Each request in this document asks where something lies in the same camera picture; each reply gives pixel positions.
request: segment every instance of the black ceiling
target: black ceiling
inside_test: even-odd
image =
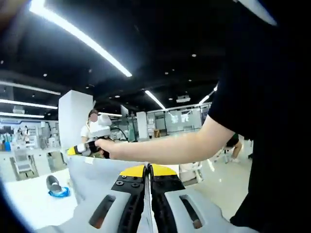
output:
[[[120,104],[132,111],[159,109],[144,93],[147,89],[167,108],[198,103],[213,90],[220,75],[225,28],[233,6],[232,0],[46,1],[48,9],[90,36],[129,70],[133,76],[127,78],[75,36],[30,12],[26,4],[1,33],[0,80],[61,94],[71,89],[90,93],[96,108],[111,113],[120,112]],[[4,89],[0,86],[2,99],[56,106],[60,97]],[[178,104],[175,100],[180,95],[189,95],[191,100]],[[13,107],[1,104],[0,108],[12,112]],[[25,110],[57,118],[57,110]]]

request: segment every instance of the black sleeve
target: black sleeve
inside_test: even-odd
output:
[[[247,82],[228,65],[219,79],[208,115],[222,126],[250,137],[251,121]]]

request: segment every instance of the yellow part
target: yellow part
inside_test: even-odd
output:
[[[167,166],[160,166],[158,164],[152,164],[152,168],[154,171],[154,176],[171,176],[171,175],[177,175],[177,173],[170,169]]]
[[[76,152],[74,151],[74,147],[71,147],[68,149],[67,155],[76,155]]]
[[[129,167],[123,172],[120,173],[120,176],[135,176],[135,177],[141,177],[144,172],[145,165],[139,165],[139,166],[133,166]]]

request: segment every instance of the ceiling light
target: ceiling light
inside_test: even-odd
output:
[[[121,117],[121,114],[114,114],[114,113],[102,113],[99,112],[99,114],[107,115],[107,116],[112,116],[112,117]]]
[[[99,44],[97,44],[94,40],[92,40],[88,35],[84,34],[78,28],[73,26],[67,20],[61,18],[56,13],[46,9],[44,7],[44,1],[33,0],[31,7],[29,9],[31,12],[42,16],[46,20],[58,25],[63,28],[67,32],[71,33],[73,36],[77,37],[79,40],[84,42],[86,45],[94,49],[100,56],[109,61],[114,67],[116,67],[119,71],[121,71],[126,77],[131,77],[132,74],[122,66],[113,56],[111,56],[106,50],[104,50]]]
[[[5,82],[5,81],[0,81],[0,85],[19,87],[19,88],[24,88],[24,89],[28,89],[28,90],[40,91],[40,92],[45,92],[45,93],[60,96],[60,92],[50,91],[50,90],[37,88],[37,87],[33,87],[33,86],[27,86],[27,85],[18,84],[18,83],[10,83],[10,82]]]
[[[196,105],[196,107],[197,107],[197,106],[201,106],[206,100],[208,100],[208,98],[209,98],[209,95],[205,96],[205,97]]]
[[[24,105],[24,106],[31,106],[31,107],[58,109],[58,107],[55,107],[55,106],[36,104],[36,103],[26,103],[26,102],[13,101],[13,100],[2,100],[2,99],[0,99],[0,103],[10,103],[10,104],[17,104],[17,105]]]
[[[31,117],[31,118],[44,118],[44,116],[41,116],[41,115],[28,115],[28,114],[3,113],[3,112],[0,112],[0,116],[7,116],[7,117]]]
[[[167,111],[167,109],[163,106],[163,104],[150,92],[150,91],[145,91],[145,93],[154,100],[163,110]]]

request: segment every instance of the hand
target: hand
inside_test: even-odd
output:
[[[95,145],[97,147],[102,148],[103,150],[100,150],[100,153],[103,155],[104,150],[109,152],[110,159],[117,159],[118,157],[118,149],[117,144],[111,140],[104,140],[104,139],[98,139],[95,141]]]

